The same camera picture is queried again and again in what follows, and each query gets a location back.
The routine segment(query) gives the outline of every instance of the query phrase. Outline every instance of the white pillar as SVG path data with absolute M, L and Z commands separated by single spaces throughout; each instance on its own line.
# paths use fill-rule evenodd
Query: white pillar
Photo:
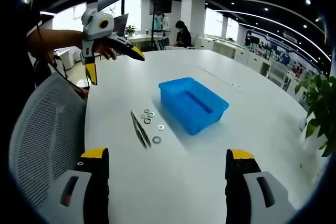
M 181 20 L 191 33 L 203 34 L 205 0 L 182 0 Z

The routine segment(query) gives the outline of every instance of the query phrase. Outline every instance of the human hand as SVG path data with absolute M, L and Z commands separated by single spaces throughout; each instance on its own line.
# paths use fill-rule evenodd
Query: human hand
M 103 41 L 95 41 L 94 51 L 103 55 L 107 60 L 112 58 L 113 60 L 116 60 L 116 55 L 113 53 L 112 49 L 107 47 Z

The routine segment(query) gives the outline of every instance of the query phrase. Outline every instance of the black cable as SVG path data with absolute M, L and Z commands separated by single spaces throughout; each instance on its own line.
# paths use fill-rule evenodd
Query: black cable
M 58 71 L 58 69 L 54 67 L 53 63 L 52 63 L 52 62 L 50 61 L 50 59 L 49 59 L 48 51 L 47 51 L 47 49 L 46 49 L 46 47 L 45 47 L 45 44 L 44 44 L 44 42 L 43 42 L 43 39 L 42 39 L 41 32 L 40 32 L 40 29 L 39 29 L 38 24 L 36 25 L 36 28 L 37 28 L 38 36 L 40 37 L 40 40 L 41 40 L 41 45 L 42 45 L 42 47 L 43 47 L 43 51 L 44 51 L 45 54 L 46 54 L 46 55 L 45 55 L 46 58 L 45 58 L 44 60 L 46 60 L 47 63 L 48 63 L 49 65 L 51 65 L 52 68 L 53 68 L 56 72 L 58 72 L 58 74 L 61 75 L 62 78 L 63 78 L 64 80 L 66 80 L 70 85 L 76 87 L 76 88 L 83 94 L 83 96 L 84 96 L 85 98 L 87 98 L 88 96 L 82 91 L 82 89 L 81 89 L 80 87 L 76 86 L 76 85 L 73 84 L 71 81 L 69 81 L 67 78 L 65 78 L 65 77 L 63 76 L 63 74 L 61 74 L 61 73 Z

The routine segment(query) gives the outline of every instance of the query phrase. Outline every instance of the woman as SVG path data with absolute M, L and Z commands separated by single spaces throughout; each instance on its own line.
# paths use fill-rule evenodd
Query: woman
M 183 49 L 191 46 L 191 35 L 184 22 L 179 20 L 175 27 L 179 30 L 176 41 L 171 46 L 166 46 L 165 50 Z

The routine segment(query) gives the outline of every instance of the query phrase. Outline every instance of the chair backrest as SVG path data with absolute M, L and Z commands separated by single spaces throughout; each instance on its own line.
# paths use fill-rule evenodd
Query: chair backrest
M 53 73 L 29 97 L 9 145 L 9 170 L 26 199 L 38 207 L 55 179 L 84 152 L 86 103 Z
M 190 33 L 190 35 L 191 35 L 191 45 L 194 47 L 197 43 L 197 39 L 200 36 L 200 34 Z

